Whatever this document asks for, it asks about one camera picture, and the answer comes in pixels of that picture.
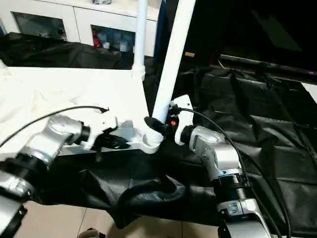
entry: black connector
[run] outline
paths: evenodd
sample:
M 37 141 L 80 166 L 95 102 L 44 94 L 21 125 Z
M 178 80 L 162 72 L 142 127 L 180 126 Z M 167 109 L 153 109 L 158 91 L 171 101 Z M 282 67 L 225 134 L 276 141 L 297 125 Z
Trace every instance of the black connector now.
M 176 104 L 176 105 L 169 108 L 168 114 L 171 116 L 177 116 L 178 114 L 180 114 L 181 111 L 182 111 L 182 109 L 179 108 L 178 105 Z

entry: white cabinet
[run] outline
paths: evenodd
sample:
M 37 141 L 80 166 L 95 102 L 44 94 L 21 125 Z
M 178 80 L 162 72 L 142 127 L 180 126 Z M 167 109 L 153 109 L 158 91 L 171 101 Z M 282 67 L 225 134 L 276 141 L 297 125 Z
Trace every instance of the white cabinet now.
M 111 47 L 123 51 L 133 50 L 137 18 L 109 12 L 75 7 L 80 42 L 94 45 L 93 34 L 103 33 Z M 145 55 L 153 56 L 157 32 L 157 21 L 147 20 Z
M 138 0 L 0 0 L 0 18 L 7 33 L 17 32 L 70 42 L 132 51 Z M 161 0 L 149 0 L 145 55 L 153 56 Z
M 0 18 L 7 32 L 79 42 L 71 6 L 36 0 L 2 0 Z

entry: glass cabinet door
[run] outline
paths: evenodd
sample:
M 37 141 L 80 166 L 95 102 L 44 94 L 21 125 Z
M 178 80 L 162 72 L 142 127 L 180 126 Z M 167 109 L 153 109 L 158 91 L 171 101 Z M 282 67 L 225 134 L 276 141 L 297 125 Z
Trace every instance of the glass cabinet door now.
M 72 6 L 40 0 L 0 1 L 0 18 L 7 33 L 80 42 Z
M 23 34 L 67 40 L 62 19 L 12 12 L 16 24 Z
M 133 52 L 135 32 L 91 25 L 95 47 L 109 49 L 112 52 Z

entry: robotic arm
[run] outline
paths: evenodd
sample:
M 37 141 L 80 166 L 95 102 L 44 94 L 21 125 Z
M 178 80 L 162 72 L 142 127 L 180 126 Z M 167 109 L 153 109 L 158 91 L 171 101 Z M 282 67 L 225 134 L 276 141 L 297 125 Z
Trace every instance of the robotic arm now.
M 173 108 L 192 109 L 188 95 L 171 102 Z M 202 126 L 193 126 L 193 114 L 177 111 L 178 117 L 175 143 L 187 145 L 201 159 L 207 168 L 209 179 L 217 200 L 218 212 L 224 223 L 218 228 L 220 238 L 270 238 L 270 231 L 259 209 L 257 200 L 241 169 L 236 149 L 226 143 L 223 134 Z M 152 129 L 166 134 L 167 125 L 156 119 L 146 118 Z
M 114 118 L 109 120 L 108 117 L 106 121 L 84 126 L 63 115 L 53 116 L 15 158 L 0 162 L 0 238 L 15 235 L 27 213 L 22 203 L 32 196 L 62 147 L 76 143 L 91 149 L 99 134 L 116 127 Z

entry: black plastic sheet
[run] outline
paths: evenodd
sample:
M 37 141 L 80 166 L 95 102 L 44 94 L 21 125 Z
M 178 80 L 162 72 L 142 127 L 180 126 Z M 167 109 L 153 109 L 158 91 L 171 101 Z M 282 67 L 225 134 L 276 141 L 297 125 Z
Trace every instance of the black plastic sheet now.
M 0 58 L 14 66 L 128 68 L 132 64 L 131 56 L 19 34 L 0 38 Z M 144 88 L 149 111 L 160 70 L 147 60 Z M 285 232 L 283 216 L 250 159 L 283 195 L 293 236 L 316 237 L 317 105 L 304 87 L 262 74 L 181 67 L 174 97 L 183 94 L 189 94 L 195 109 L 215 120 L 237 143 L 251 182 L 279 228 Z M 212 129 L 196 116 L 194 123 Z M 172 138 L 154 155 L 120 151 L 104 153 L 102 159 L 95 154 L 58 157 L 42 181 L 37 202 L 104 209 L 119 228 L 140 215 L 214 226 L 221 222 L 202 161 Z

